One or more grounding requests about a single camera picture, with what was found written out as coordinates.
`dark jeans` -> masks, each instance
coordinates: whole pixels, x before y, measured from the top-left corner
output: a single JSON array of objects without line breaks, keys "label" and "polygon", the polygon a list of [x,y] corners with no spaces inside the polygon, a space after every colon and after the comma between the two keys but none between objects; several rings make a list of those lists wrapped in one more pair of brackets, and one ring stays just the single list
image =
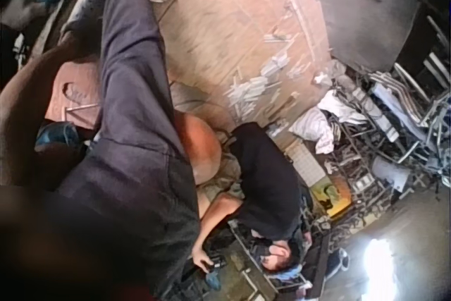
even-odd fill
[{"label": "dark jeans", "polygon": [[199,217],[149,0],[106,0],[101,63],[101,138],[58,191],[133,240],[161,297],[191,253]]}]

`bright light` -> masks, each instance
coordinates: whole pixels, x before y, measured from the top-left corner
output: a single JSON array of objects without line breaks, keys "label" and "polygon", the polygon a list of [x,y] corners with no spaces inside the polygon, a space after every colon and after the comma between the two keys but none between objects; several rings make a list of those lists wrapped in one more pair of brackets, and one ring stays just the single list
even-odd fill
[{"label": "bright light", "polygon": [[365,301],[393,301],[396,285],[393,280],[393,256],[387,240],[371,240],[365,251],[364,264],[368,274],[368,292]]}]

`concrete floor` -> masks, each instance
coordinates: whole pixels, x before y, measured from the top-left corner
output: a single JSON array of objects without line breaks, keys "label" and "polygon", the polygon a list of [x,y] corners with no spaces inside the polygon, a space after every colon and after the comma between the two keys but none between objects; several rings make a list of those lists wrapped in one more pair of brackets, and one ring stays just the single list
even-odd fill
[{"label": "concrete floor", "polygon": [[405,197],[350,240],[351,266],[327,283],[321,301],[355,301],[366,292],[364,252],[373,238],[387,239],[393,253],[396,301],[441,300],[450,287],[450,190]]}]

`black t-shirt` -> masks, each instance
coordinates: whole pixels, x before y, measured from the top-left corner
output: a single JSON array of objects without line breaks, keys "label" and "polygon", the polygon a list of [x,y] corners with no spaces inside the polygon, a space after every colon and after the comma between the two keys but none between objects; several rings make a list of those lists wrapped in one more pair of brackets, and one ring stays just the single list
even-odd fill
[{"label": "black t-shirt", "polygon": [[240,125],[232,134],[230,151],[240,163],[245,194],[236,219],[270,240],[289,239],[301,208],[295,168],[257,123]]}]

